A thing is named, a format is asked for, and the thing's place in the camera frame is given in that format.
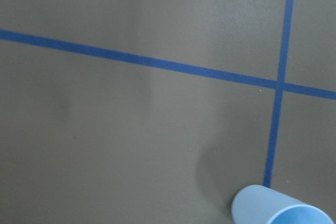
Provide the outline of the light blue cup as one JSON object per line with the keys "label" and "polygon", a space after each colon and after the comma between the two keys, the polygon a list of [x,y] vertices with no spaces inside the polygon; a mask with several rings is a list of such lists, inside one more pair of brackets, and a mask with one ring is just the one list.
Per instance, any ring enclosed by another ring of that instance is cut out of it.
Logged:
{"label": "light blue cup", "polygon": [[241,189],[231,205],[234,223],[333,223],[319,208],[261,185]]}

